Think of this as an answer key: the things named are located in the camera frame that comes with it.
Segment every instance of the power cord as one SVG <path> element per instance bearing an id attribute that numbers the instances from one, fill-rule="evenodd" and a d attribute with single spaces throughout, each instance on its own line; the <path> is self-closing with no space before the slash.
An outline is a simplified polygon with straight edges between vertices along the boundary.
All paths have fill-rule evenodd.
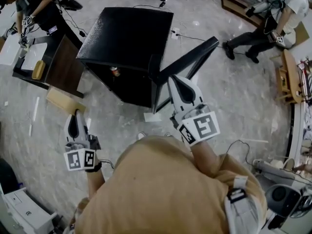
<path id="1" fill-rule="evenodd" d="M 165 6 L 165 4 L 166 4 L 166 2 L 162 2 L 158 7 L 151 6 L 151 5 L 139 4 L 139 5 L 133 6 L 132 8 L 136 8 L 136 7 L 139 7 L 139 6 L 143 6 L 143 7 L 152 7 L 152 8 L 158 9 L 158 8 L 162 8 L 163 6 Z"/>
<path id="2" fill-rule="evenodd" d="M 190 39 L 195 39 L 195 40 L 200 40 L 200 41 L 205 41 L 205 40 L 200 39 L 200 38 L 183 36 L 183 35 L 181 35 L 181 34 L 176 33 L 174 30 L 171 30 L 171 32 L 174 33 L 176 36 L 181 36 L 181 37 L 190 38 Z M 243 54 L 243 53 L 238 53 L 238 52 L 234 52 L 234 51 L 233 51 L 233 53 L 238 54 L 238 55 L 245 55 L 245 54 Z"/>
<path id="3" fill-rule="evenodd" d="M 63 15 L 63 11 L 62 11 L 62 8 L 64 9 L 64 11 L 67 13 L 67 15 L 69 15 L 69 17 L 71 18 L 72 21 L 66 19 L 65 21 L 69 21 L 74 28 L 78 29 L 79 30 L 79 35 L 81 35 L 82 37 L 86 37 L 88 34 L 87 32 L 82 29 L 82 28 L 79 28 L 78 25 L 75 23 L 74 19 L 72 18 L 72 16 L 68 13 L 68 11 L 61 5 L 60 3 L 60 0 L 58 0 L 58 5 L 59 5 L 59 12 L 61 15 Z"/>
<path id="4" fill-rule="evenodd" d="M 108 163 L 111 165 L 112 169 L 115 168 L 114 164 L 109 159 L 98 159 L 101 163 Z"/>
<path id="5" fill-rule="evenodd" d="M 258 169 L 256 166 L 252 165 L 252 164 L 249 163 L 248 160 L 247 160 L 247 157 L 248 157 L 248 154 L 249 154 L 249 151 L 250 151 L 250 145 L 249 145 L 248 143 L 244 142 L 244 141 L 241 141 L 240 139 L 234 141 L 234 142 L 229 146 L 229 148 L 227 149 L 227 151 L 226 151 L 225 154 L 227 154 L 227 153 L 229 152 L 230 148 L 231 148 L 235 143 L 237 143 L 237 142 L 241 142 L 242 144 L 247 145 L 248 151 L 247 151 L 247 154 L 246 154 L 246 156 L 245 156 L 245 161 L 246 161 L 246 163 L 247 163 L 248 165 L 250 165 L 250 166 L 252 166 L 252 167 Z M 293 174 L 296 174 L 296 175 L 300 176 L 302 179 L 308 181 L 309 183 L 305 183 L 305 182 L 303 182 L 303 181 L 299 181 L 299 180 L 296 180 L 296 179 L 293 179 L 293 178 L 290 178 L 290 177 L 280 176 L 280 175 L 277 175 L 277 174 L 274 174 L 274 173 L 270 173 L 270 172 L 261 171 L 261 173 L 271 174 L 271 175 L 274 175 L 274 176 L 277 176 L 277 177 L 280 177 L 280 178 L 291 179 L 291 180 L 297 181 L 297 182 L 299 182 L 299 183 L 303 183 L 303 184 L 305 184 L 305 185 L 312 185 L 312 181 L 310 181 L 310 180 L 304 178 L 304 177 L 301 176 L 300 174 L 297 174 L 297 173 L 295 173 L 295 172 L 293 172 L 293 171 L 289 171 L 289 170 L 286 170 L 286 169 L 281 169 L 281 170 L 284 170 L 284 171 L 287 171 L 287 172 L 291 172 L 291 173 L 293 173 Z"/>
<path id="6" fill-rule="evenodd" d="M 35 31 L 37 31 L 37 30 L 39 30 L 39 29 L 40 29 L 40 27 L 38 27 L 37 29 L 35 29 L 35 30 L 33 30 L 33 31 L 29 31 L 29 33 L 35 32 Z"/>

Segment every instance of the white paper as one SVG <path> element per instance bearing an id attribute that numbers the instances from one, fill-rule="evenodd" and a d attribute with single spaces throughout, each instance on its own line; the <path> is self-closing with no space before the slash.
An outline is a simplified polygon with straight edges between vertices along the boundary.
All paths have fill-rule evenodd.
<path id="1" fill-rule="evenodd" d="M 37 100 L 36 100 L 35 109 L 34 109 L 34 114 L 33 114 L 33 121 L 36 120 L 38 105 L 39 105 L 39 97 L 37 97 Z"/>
<path id="2" fill-rule="evenodd" d="M 161 115 L 159 113 L 144 113 L 145 122 L 161 121 Z"/>

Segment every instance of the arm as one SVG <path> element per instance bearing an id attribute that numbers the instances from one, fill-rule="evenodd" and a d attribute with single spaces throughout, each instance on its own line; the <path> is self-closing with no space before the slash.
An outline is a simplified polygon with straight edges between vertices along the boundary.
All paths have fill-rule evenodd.
<path id="1" fill-rule="evenodd" d="M 99 164 L 97 155 L 95 156 L 95 165 Z M 89 199 L 91 199 L 97 190 L 105 183 L 102 170 L 98 170 L 94 173 L 87 173 L 88 187 L 89 187 Z"/>
<path id="2" fill-rule="evenodd" d="M 211 176 L 214 168 L 219 165 L 219 157 L 214 153 L 209 144 L 202 141 L 191 147 L 197 168 L 205 175 Z"/>
<path id="3" fill-rule="evenodd" d="M 18 34 L 20 35 L 21 34 L 21 29 L 22 29 L 22 26 L 21 26 L 21 22 L 23 20 L 23 12 L 22 11 L 18 11 L 16 13 L 16 27 L 18 29 Z"/>
<path id="4" fill-rule="evenodd" d="M 292 13 L 293 13 L 293 11 L 292 11 L 292 9 L 289 6 L 286 6 L 283 9 L 282 16 L 279 19 L 279 22 L 278 22 L 278 25 L 277 25 L 277 28 L 276 28 L 276 32 L 279 35 L 282 33 L 282 30 L 283 30 L 285 24 L 288 22 L 288 20 L 289 20 L 289 18 L 290 18 Z"/>
<path id="5" fill-rule="evenodd" d="M 35 17 L 41 10 L 43 10 L 52 0 L 42 0 L 38 7 L 32 13 L 32 16 Z"/>

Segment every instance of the marble floor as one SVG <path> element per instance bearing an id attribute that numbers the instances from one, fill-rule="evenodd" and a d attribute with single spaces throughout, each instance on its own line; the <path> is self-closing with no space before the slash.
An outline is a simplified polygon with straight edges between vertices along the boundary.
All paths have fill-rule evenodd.
<path id="1" fill-rule="evenodd" d="M 160 4 L 159 0 L 78 1 L 83 9 L 70 14 L 87 32 L 104 7 Z M 175 14 L 172 27 L 180 28 L 185 36 L 200 39 L 215 36 L 222 42 L 254 29 L 223 10 L 220 0 L 168 0 L 163 10 L 166 8 Z M 200 43 L 195 39 L 168 39 L 163 66 Z M 247 47 L 239 47 L 236 51 L 244 53 L 245 50 Z M 220 125 L 221 134 L 209 141 L 218 154 L 226 152 L 239 138 L 247 139 L 251 147 L 249 161 L 270 159 L 286 152 L 290 108 L 274 100 L 275 72 L 269 57 L 276 52 L 273 49 L 260 54 L 260 63 L 254 64 L 244 55 L 229 60 L 221 48 L 216 48 L 200 69 L 197 84 L 210 109 L 216 112 Z M 0 156 L 13 167 L 19 181 L 38 201 L 68 221 L 77 203 L 87 196 L 88 187 L 84 172 L 66 170 L 63 127 L 67 115 L 46 101 L 45 90 L 11 75 L 12 70 L 0 67 Z M 150 135 L 170 132 L 178 137 L 168 120 L 173 111 L 171 105 L 160 112 L 162 121 L 145 122 L 143 113 L 149 109 L 121 102 L 87 71 L 79 90 L 86 95 L 84 99 L 76 99 L 88 108 L 85 117 L 91 119 L 90 133 L 99 138 L 104 150 L 101 156 L 112 162 L 135 141 L 139 131 Z M 37 117 L 29 137 L 30 117 L 37 97 L 40 98 Z M 243 163 L 246 153 L 246 146 L 239 143 L 230 150 L 230 154 Z M 106 178 L 112 174 L 109 166 L 105 165 L 103 171 Z"/>

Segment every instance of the cable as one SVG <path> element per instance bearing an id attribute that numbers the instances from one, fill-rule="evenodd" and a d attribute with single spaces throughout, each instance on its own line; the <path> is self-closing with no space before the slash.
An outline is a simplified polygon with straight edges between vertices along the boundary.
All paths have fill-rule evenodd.
<path id="1" fill-rule="evenodd" d="M 115 168 L 114 164 L 109 159 L 98 159 L 102 163 L 108 163 L 111 165 L 112 169 Z"/>
<path id="2" fill-rule="evenodd" d="M 199 39 L 199 38 L 195 38 L 195 37 L 187 37 L 187 36 L 183 36 L 183 35 L 180 35 L 180 34 L 176 34 L 177 36 L 181 36 L 181 37 L 185 37 L 185 38 L 190 38 L 190 39 L 195 39 L 195 40 L 200 40 L 200 41 L 205 41 L 203 39 Z"/>
<path id="3" fill-rule="evenodd" d="M 73 19 L 72 16 L 68 13 L 68 11 L 65 10 L 65 12 L 67 13 L 67 15 L 69 15 L 69 17 L 70 17 L 71 20 L 73 21 L 72 24 L 74 25 L 74 27 L 77 28 L 77 29 L 79 29 L 79 30 L 81 30 L 81 31 L 83 31 L 86 35 L 88 35 L 88 33 L 87 33 L 84 29 L 81 29 L 81 28 L 78 27 L 78 25 L 75 23 L 74 19 Z"/>
<path id="4" fill-rule="evenodd" d="M 35 30 L 33 30 L 33 31 L 29 31 L 29 33 L 35 32 L 35 31 L 37 31 L 37 30 L 39 30 L 39 29 L 40 29 L 40 27 L 38 27 L 37 29 L 35 29 Z"/>
<path id="5" fill-rule="evenodd" d="M 248 154 L 249 154 L 249 151 L 250 151 L 250 145 L 249 145 L 248 143 L 244 142 L 244 141 L 241 141 L 240 139 L 234 141 L 234 142 L 229 146 L 229 148 L 227 149 L 227 151 L 226 151 L 225 154 L 227 154 L 227 153 L 229 152 L 230 148 L 231 148 L 235 143 L 237 143 L 237 142 L 241 142 L 242 144 L 248 146 L 248 151 L 247 151 L 247 154 L 246 154 L 246 156 L 245 156 L 245 161 L 246 161 L 246 163 L 247 163 L 248 165 L 250 165 L 250 166 L 252 166 L 252 167 L 258 169 L 256 166 L 252 165 L 251 163 L 249 163 L 249 162 L 247 161 L 247 157 L 248 157 Z M 271 174 L 271 175 L 274 175 L 274 176 L 277 176 L 277 177 L 280 177 L 280 178 L 291 179 L 291 180 L 297 181 L 297 182 L 299 182 L 299 183 L 303 183 L 303 184 L 305 184 L 305 185 L 312 185 L 312 181 L 310 181 L 310 180 L 304 178 L 304 177 L 301 176 L 300 174 L 297 174 L 297 173 L 295 173 L 295 172 L 293 172 L 293 171 L 289 171 L 289 170 L 286 170 L 286 169 L 283 169 L 283 168 L 280 169 L 280 170 L 285 170 L 285 171 L 287 171 L 287 172 L 291 172 L 291 173 L 293 173 L 293 174 L 299 175 L 302 179 L 308 181 L 309 184 L 308 184 L 308 183 L 305 183 L 305 182 L 303 182 L 303 181 L 299 181 L 299 180 L 297 180 L 297 179 L 290 178 L 290 177 L 284 177 L 284 176 L 280 176 L 280 175 L 277 175 L 277 174 L 274 174 L 274 173 L 265 172 L 265 171 L 263 171 L 263 170 L 261 170 L 261 173 Z"/>
<path id="6" fill-rule="evenodd" d="M 135 7 L 138 7 L 138 6 L 143 6 L 143 7 L 152 7 L 152 8 L 161 8 L 160 6 L 159 7 L 155 7 L 155 6 L 151 6 L 151 5 L 143 5 L 143 4 L 139 4 L 139 5 L 136 5 L 136 6 L 133 6 L 132 8 L 135 8 Z"/>
<path id="7" fill-rule="evenodd" d="M 85 20 L 85 21 L 79 22 L 78 24 L 82 24 L 82 23 L 84 23 L 84 22 L 86 22 L 86 21 L 88 21 L 88 20 L 97 20 L 97 18 L 89 18 L 89 19 L 87 19 L 87 20 Z"/>
<path id="8" fill-rule="evenodd" d="M 70 21 L 71 24 L 73 25 L 74 28 L 78 29 L 79 30 L 79 34 L 82 36 L 82 37 L 85 37 L 86 35 L 88 35 L 88 33 L 82 29 L 82 28 L 79 28 L 78 25 L 75 23 L 74 19 L 72 18 L 72 16 L 68 13 L 68 11 L 61 5 L 60 3 L 60 0 L 58 0 L 58 5 L 59 5 L 59 12 L 60 14 L 62 15 L 63 14 L 63 11 L 62 11 L 62 8 L 64 9 L 64 11 L 67 13 L 67 15 L 69 15 L 69 17 L 71 18 L 72 22 L 70 20 L 67 20 L 66 21 Z"/>
<path id="9" fill-rule="evenodd" d="M 195 39 L 195 40 L 205 41 L 205 40 L 200 39 L 200 38 L 195 38 L 195 37 L 187 37 L 187 36 L 183 36 L 183 35 L 181 35 L 181 34 L 176 34 L 176 35 L 177 35 L 177 36 L 181 36 L 181 37 L 185 37 L 185 38 L 190 38 L 190 39 Z M 238 52 L 234 52 L 234 51 L 233 51 L 233 53 L 238 54 L 238 55 L 245 55 L 245 54 L 243 54 L 243 53 L 238 53 Z"/>

